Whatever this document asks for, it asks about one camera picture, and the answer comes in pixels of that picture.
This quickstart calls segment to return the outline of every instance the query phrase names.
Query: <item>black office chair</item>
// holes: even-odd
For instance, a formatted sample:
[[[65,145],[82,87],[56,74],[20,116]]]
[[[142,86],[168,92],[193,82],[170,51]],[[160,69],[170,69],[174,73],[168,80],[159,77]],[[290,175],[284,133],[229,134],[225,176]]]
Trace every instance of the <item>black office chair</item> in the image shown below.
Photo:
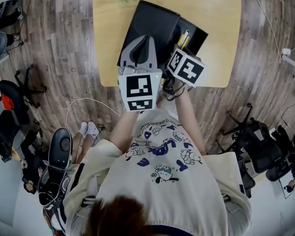
[[[13,82],[0,81],[0,92],[13,103],[10,110],[4,110],[0,115],[0,156],[3,162],[7,162],[11,160],[15,135],[23,125],[30,122],[27,114],[29,107],[24,102],[24,91]]]
[[[237,155],[241,155],[247,152],[256,173],[270,170],[267,175],[268,179],[270,181],[277,181],[291,170],[288,166],[288,155],[271,138],[267,125],[254,120],[254,118],[249,119],[252,105],[248,103],[247,107],[249,111],[243,122],[239,122],[229,111],[227,112],[228,116],[238,124],[238,127],[228,132],[220,130],[224,136],[235,132],[232,135],[232,139],[235,142],[226,150],[221,147],[218,140],[216,140],[216,143],[224,153],[234,151]]]
[[[35,103],[31,97],[31,94],[37,94],[37,93],[44,93],[47,91],[47,87],[46,86],[42,86],[42,90],[33,90],[29,88],[29,72],[34,68],[33,65],[31,65],[27,70],[26,70],[26,74],[25,74],[25,81],[24,84],[20,81],[20,79],[18,78],[20,71],[16,71],[16,74],[14,75],[17,83],[19,84],[19,87],[22,91],[22,94],[29,100],[29,103],[32,107],[35,108],[39,108],[40,107],[40,103]]]

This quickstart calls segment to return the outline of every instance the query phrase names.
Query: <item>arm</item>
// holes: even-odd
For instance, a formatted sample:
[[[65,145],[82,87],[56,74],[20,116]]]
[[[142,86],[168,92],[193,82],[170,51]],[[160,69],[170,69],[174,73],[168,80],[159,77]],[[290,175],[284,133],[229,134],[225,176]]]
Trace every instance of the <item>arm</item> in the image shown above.
[[[182,82],[180,80],[175,81],[174,90],[177,90],[181,87]],[[181,94],[183,88],[181,88],[177,95]],[[178,120],[183,128],[187,131],[193,143],[198,148],[201,155],[206,155],[205,143],[203,140],[203,136],[201,134],[200,127],[198,126],[198,122],[196,120],[195,113],[193,112],[193,107],[191,104],[191,100],[188,94],[187,88],[185,88],[184,92],[181,96],[175,99],[176,108],[178,113]]]
[[[132,140],[132,129],[138,119],[139,112],[123,112],[117,125],[112,130],[109,141],[115,144],[122,153],[125,153]]]

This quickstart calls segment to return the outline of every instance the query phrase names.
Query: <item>cable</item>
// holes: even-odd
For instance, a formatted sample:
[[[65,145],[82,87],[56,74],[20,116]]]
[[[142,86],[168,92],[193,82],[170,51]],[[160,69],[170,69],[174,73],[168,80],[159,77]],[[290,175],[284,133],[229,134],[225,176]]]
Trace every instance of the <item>cable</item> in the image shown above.
[[[52,223],[51,218],[49,217],[49,215],[48,215],[48,213],[47,213],[45,207],[43,207],[43,210],[45,211],[45,214],[46,214],[46,216],[47,216],[48,219],[49,219],[50,227],[51,227],[51,230],[52,230],[52,232],[53,232],[53,235],[56,235],[56,232],[55,232],[55,229],[54,229],[53,223]]]
[[[25,132],[25,133],[23,134],[23,137],[22,137],[22,140],[21,140],[20,146],[19,146],[16,150],[18,150],[18,149],[21,147],[22,142],[24,141],[24,137],[25,137],[25,135],[28,133],[28,131],[29,131],[29,129],[27,130],[27,132]]]
[[[176,89],[176,90],[174,91],[174,95],[173,95],[173,97],[172,97],[171,99],[169,99],[169,98],[167,97],[166,93],[163,93],[163,94],[164,94],[164,97],[166,98],[166,100],[168,100],[168,101],[173,101],[174,99],[180,97],[180,96],[183,94],[183,92],[185,92],[185,88],[182,90],[181,94],[179,94],[179,95],[175,95],[175,94],[176,94],[176,92],[178,92],[180,89],[182,89],[182,87],[185,86],[185,84],[186,84],[185,82],[182,82],[182,85],[181,85],[178,89]]]
[[[26,20],[26,18],[27,18],[28,13],[29,13],[29,8],[30,8],[30,0],[29,0],[28,7],[27,7],[27,9],[26,9],[26,13],[25,13],[25,15],[24,15],[24,19],[23,19],[23,21],[22,21],[21,28],[20,28],[20,41],[23,42],[23,43],[24,43],[24,41],[23,41],[22,38],[21,38],[21,31],[22,31],[23,24],[24,24],[24,22],[25,22],[25,20]]]
[[[69,106],[69,109],[68,109],[68,112],[67,112],[67,118],[66,118],[66,121],[65,121],[65,127],[67,127],[67,125],[68,125],[68,115],[69,115],[69,111],[70,111],[70,108],[71,108],[72,104],[73,104],[75,101],[77,101],[77,100],[86,100],[86,99],[88,99],[88,100],[92,100],[92,101],[95,101],[95,102],[100,103],[100,104],[103,104],[105,107],[109,108],[109,109],[110,109],[111,111],[113,111],[115,114],[121,116],[121,114],[117,113],[115,110],[113,110],[111,107],[107,106],[105,103],[103,103],[103,102],[101,102],[101,101],[98,101],[98,100],[94,100],[94,99],[92,99],[92,98],[85,97],[85,98],[75,99],[75,100],[73,100],[73,101],[71,102],[71,104],[70,104],[70,106]]]
[[[282,115],[281,115],[281,120],[282,120],[282,121],[284,122],[284,124],[289,128],[290,132],[291,132],[293,135],[295,135],[294,132],[293,132],[293,131],[290,129],[290,127],[288,126],[287,122],[283,119],[283,115],[285,114],[285,112],[286,112],[288,109],[290,109],[291,107],[293,107],[293,106],[295,106],[295,103],[294,103],[293,105],[287,107],[286,110],[284,110],[284,112],[283,112]]]
[[[98,135],[96,136],[96,138],[95,138],[95,140],[94,140],[94,142],[93,142],[93,144],[92,144],[92,147],[94,146],[94,143],[95,143],[95,141],[97,140],[97,137],[99,136],[100,132],[99,132]]]
[[[19,47],[23,46],[23,44],[24,44],[24,42],[22,41],[20,44],[18,44],[18,46],[13,47],[13,48],[10,48],[9,50],[6,50],[3,54],[5,54],[5,53],[7,53],[8,51],[11,51],[11,50],[13,50],[13,49],[15,49],[15,48],[19,48]]]
[[[272,31],[272,33],[273,33],[274,40],[275,40],[275,44],[276,44],[277,53],[278,53],[280,59],[283,59],[283,58],[281,57],[281,54],[280,54],[279,46],[278,46],[278,44],[277,44],[277,40],[276,40],[276,36],[275,36],[274,30],[273,30],[272,24],[270,23],[270,20],[269,20],[269,18],[267,17],[267,15],[266,15],[264,9],[262,8],[262,6],[261,6],[259,0],[257,0],[257,2],[258,2],[258,5],[259,5],[260,9],[261,9],[262,12],[263,12],[263,14],[265,15],[265,18],[267,19],[267,21],[268,21],[269,24],[270,24],[271,31]]]

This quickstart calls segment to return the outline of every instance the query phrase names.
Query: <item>chair base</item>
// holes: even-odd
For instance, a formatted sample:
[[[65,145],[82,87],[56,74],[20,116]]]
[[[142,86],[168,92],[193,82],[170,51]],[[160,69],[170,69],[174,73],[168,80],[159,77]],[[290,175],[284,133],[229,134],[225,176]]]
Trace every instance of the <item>chair base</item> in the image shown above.
[[[37,102],[35,103],[31,97],[31,94],[37,94],[37,93],[45,93],[47,91],[47,87],[46,86],[42,86],[41,90],[33,90],[30,89],[28,84],[29,84],[29,72],[30,70],[32,70],[34,68],[33,65],[31,65],[27,70],[26,70],[26,74],[25,74],[25,81],[24,84],[21,82],[21,80],[19,79],[19,75],[20,75],[20,71],[16,71],[14,77],[17,81],[17,83],[19,84],[20,89],[22,90],[22,93],[24,94],[24,96],[29,100],[29,103],[32,107],[35,107],[36,109],[40,107],[40,103]]]

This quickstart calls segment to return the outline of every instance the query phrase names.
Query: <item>shoe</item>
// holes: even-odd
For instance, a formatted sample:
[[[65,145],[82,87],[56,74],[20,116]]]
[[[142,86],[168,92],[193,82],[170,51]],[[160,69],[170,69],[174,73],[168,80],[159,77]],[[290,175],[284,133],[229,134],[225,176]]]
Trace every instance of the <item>shoe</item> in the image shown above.
[[[14,41],[19,41],[21,39],[19,34],[12,34]]]
[[[23,14],[23,10],[22,10],[22,7],[18,6],[15,8],[15,11],[19,12],[20,15],[18,17],[18,20],[22,20],[24,18],[24,14]]]
[[[99,134],[98,128],[96,127],[95,123],[92,121],[88,122],[88,130],[87,135],[92,135],[93,138],[97,137]]]
[[[86,121],[82,121],[79,133],[81,133],[83,137],[85,137],[87,130],[88,130],[88,123]]]

